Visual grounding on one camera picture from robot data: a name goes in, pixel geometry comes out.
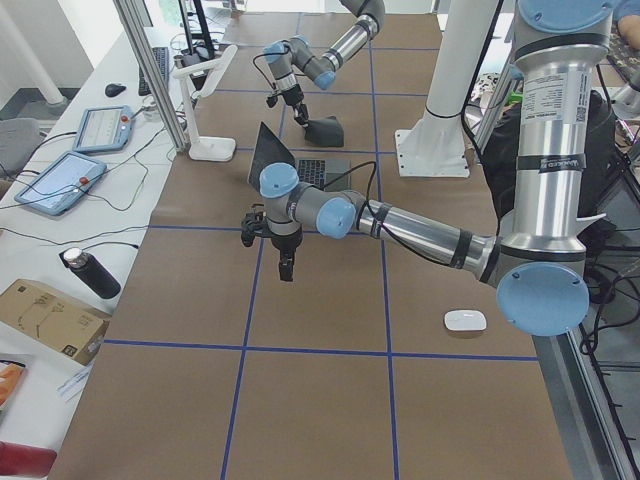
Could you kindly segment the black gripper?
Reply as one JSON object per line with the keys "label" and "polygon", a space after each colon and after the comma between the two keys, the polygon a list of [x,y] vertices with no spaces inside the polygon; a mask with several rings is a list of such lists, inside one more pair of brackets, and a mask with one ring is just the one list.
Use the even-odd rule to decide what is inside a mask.
{"label": "black gripper", "polygon": [[272,233],[271,243],[276,249],[280,251],[278,271],[281,281],[293,281],[295,251],[301,245],[302,240],[302,228],[298,228],[296,231],[288,234],[278,234],[275,232]]}
{"label": "black gripper", "polygon": [[309,113],[307,106],[303,103],[304,93],[299,85],[282,91],[282,97],[288,106],[293,106],[294,120],[303,128],[309,125]]}

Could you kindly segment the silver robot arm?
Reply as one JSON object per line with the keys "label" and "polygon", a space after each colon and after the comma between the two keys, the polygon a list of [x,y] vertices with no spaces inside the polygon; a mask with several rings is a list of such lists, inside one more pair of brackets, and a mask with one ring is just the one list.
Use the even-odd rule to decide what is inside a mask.
{"label": "silver robot arm", "polygon": [[337,71],[380,33],[386,13],[382,1],[344,1],[342,5],[356,21],[322,55],[315,55],[302,35],[273,42],[265,46],[260,55],[271,73],[267,83],[272,93],[266,104],[272,108],[283,98],[293,110],[294,121],[304,129],[305,139],[319,146],[343,145],[344,130],[334,116],[321,119],[309,116],[297,75],[302,74],[318,88],[328,90],[335,82]]}
{"label": "silver robot arm", "polygon": [[[280,251],[279,274],[293,280],[295,251],[302,242],[302,227],[315,227],[322,235],[344,238],[352,229],[375,239],[396,242],[431,263],[464,269],[482,283],[496,287],[498,306],[516,328],[535,336],[564,334],[587,315],[589,296],[583,279],[586,247],[578,235],[604,215],[584,216],[580,210],[587,183],[589,161],[585,145],[589,135],[592,74],[609,47],[610,27],[620,1],[516,1],[516,73],[523,75],[523,100],[516,115],[517,155],[486,148],[478,154],[498,218],[495,236],[484,237],[421,217],[355,190],[329,192],[300,179],[296,160],[264,124],[256,141],[248,183],[266,201],[266,214],[258,214],[257,230],[243,220],[242,241],[250,234],[271,238]],[[366,41],[382,30],[383,1],[341,1],[356,23],[337,42],[316,57],[301,35],[274,42],[263,49],[275,81],[268,99],[275,105],[282,96],[294,109],[295,120],[310,121],[294,67],[322,90]],[[481,18],[477,32],[463,41],[479,68],[487,42],[480,34],[493,29],[493,20]],[[407,176],[468,177],[466,163],[455,159],[462,147],[458,116],[463,116],[473,90],[471,59],[463,59],[461,80],[455,80],[453,97],[434,100],[445,92],[442,62],[436,65],[435,84],[425,112],[410,130],[398,130],[399,168],[425,167]]]}

